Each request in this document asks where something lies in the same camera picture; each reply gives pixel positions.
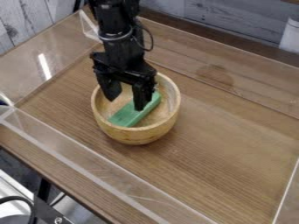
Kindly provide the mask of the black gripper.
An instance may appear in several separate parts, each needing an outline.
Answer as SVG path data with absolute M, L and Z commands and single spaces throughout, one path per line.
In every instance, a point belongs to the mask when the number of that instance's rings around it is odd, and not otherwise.
M 93 71 L 97 84 L 106 99 L 112 102 L 121 94 L 121 83 L 132 86 L 134 110 L 141 111 L 152 100 L 156 70 L 145 62 L 144 31 L 128 29 L 109 33 L 100 31 L 98 40 L 104 51 L 93 52 Z

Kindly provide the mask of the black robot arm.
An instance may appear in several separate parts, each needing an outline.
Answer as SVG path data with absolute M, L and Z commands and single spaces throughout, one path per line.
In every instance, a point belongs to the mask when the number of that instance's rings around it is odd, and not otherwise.
M 137 19 L 140 0 L 88 0 L 97 20 L 97 38 L 104 51 L 93 52 L 93 72 L 106 99 L 121 94 L 121 84 L 132 87 L 134 110 L 141 111 L 152 100 L 156 70 L 145 62 L 144 31 Z

